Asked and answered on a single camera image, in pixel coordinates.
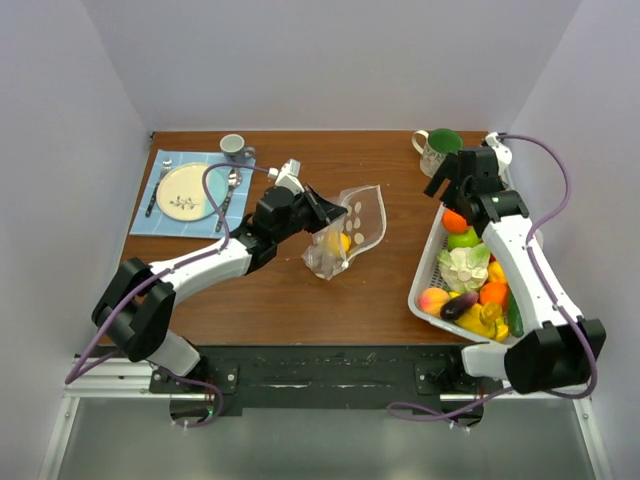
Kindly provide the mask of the yellow lemon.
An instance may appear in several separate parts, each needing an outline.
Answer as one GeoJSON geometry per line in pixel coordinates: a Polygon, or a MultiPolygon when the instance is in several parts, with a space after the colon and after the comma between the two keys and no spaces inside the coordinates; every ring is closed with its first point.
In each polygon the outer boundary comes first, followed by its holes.
{"type": "Polygon", "coordinates": [[[329,232],[324,236],[324,241],[326,250],[333,256],[347,254],[351,246],[350,236],[344,232],[329,232]]]}

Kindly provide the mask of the polka dot zip bag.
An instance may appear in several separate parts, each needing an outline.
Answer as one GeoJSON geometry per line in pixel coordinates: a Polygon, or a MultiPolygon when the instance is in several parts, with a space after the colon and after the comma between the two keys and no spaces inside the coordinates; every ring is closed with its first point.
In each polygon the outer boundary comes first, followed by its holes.
{"type": "Polygon", "coordinates": [[[311,245],[302,255],[304,264],[320,279],[331,280],[348,269],[358,255],[382,242],[387,230],[387,216],[380,185],[343,190],[332,202],[347,209],[347,214],[312,236],[311,245]],[[347,254],[333,256],[325,248],[329,232],[350,236],[347,254]]]}

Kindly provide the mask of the orange fruit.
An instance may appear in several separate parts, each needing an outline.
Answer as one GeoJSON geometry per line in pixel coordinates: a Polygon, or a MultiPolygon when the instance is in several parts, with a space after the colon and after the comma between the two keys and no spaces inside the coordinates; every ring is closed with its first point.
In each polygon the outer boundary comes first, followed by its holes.
{"type": "Polygon", "coordinates": [[[464,234],[470,226],[467,221],[458,213],[446,209],[442,215],[442,225],[449,234],[464,234]]]}

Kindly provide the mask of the purple eggplant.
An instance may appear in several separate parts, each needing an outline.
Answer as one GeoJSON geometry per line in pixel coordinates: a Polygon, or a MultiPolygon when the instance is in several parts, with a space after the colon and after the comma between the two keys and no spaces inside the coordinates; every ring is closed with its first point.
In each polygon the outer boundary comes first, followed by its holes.
{"type": "Polygon", "coordinates": [[[478,299],[479,294],[475,291],[457,295],[441,307],[440,318],[445,321],[456,321],[476,305],[478,299]]]}

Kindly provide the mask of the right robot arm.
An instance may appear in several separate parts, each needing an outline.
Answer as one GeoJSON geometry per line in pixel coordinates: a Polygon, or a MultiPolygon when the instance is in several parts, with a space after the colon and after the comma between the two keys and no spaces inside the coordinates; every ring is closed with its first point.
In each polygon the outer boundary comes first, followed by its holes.
{"type": "Polygon", "coordinates": [[[534,237],[520,194],[501,178],[497,151],[472,147],[446,156],[425,189],[463,216],[501,265],[522,318],[523,335],[463,348],[445,369],[448,386],[469,392],[481,377],[506,380],[520,394],[597,382],[596,359],[606,332],[587,319],[559,284],[534,237]]]}

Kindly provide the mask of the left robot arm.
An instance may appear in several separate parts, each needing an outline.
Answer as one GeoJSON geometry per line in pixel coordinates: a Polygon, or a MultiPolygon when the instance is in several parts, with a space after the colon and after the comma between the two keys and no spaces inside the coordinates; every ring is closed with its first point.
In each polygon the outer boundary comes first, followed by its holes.
{"type": "Polygon", "coordinates": [[[138,258],[122,263],[92,321],[130,361],[154,364],[183,391],[196,392],[206,383],[208,362],[189,341],[170,331],[174,308],[204,289],[262,268],[276,256],[281,242],[301,231],[315,234],[346,212],[309,186],[298,194],[271,187],[255,211],[211,247],[155,265],[138,258]]]}

